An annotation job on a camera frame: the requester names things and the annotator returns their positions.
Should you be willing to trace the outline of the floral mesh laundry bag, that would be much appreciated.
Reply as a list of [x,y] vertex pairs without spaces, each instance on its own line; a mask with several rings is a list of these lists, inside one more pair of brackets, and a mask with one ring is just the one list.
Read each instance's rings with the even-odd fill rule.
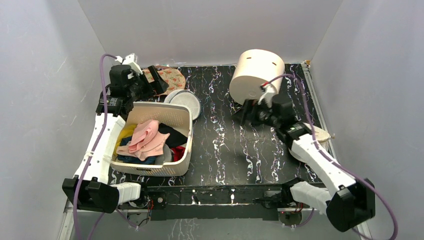
[[186,78],[178,69],[171,67],[163,68],[161,66],[161,69],[158,70],[158,74],[168,84],[168,88],[161,94],[146,94],[143,97],[144,99],[155,96],[167,96],[173,91],[186,89]]

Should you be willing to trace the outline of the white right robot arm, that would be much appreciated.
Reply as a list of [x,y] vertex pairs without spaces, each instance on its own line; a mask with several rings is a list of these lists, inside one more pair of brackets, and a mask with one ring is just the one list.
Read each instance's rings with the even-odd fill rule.
[[247,99],[232,119],[253,127],[267,125],[275,130],[290,154],[308,165],[324,184],[316,187],[296,177],[281,186],[281,192],[265,196],[261,201],[272,207],[295,207],[306,204],[324,213],[340,232],[372,219],[376,215],[375,194],[370,190],[372,182],[360,182],[344,170],[316,140],[312,127],[297,120],[290,103],[283,103],[278,96],[269,102]]

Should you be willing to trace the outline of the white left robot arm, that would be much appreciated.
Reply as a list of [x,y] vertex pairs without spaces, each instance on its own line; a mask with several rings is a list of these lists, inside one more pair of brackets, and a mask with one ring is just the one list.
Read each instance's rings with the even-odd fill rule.
[[78,210],[113,213],[126,202],[137,208],[149,203],[149,194],[139,183],[109,184],[109,169],[115,144],[137,100],[164,93],[168,83],[151,65],[136,71],[134,66],[119,64],[109,71],[110,84],[101,75],[102,91],[95,110],[95,125],[80,166],[72,178],[65,178],[62,190]]

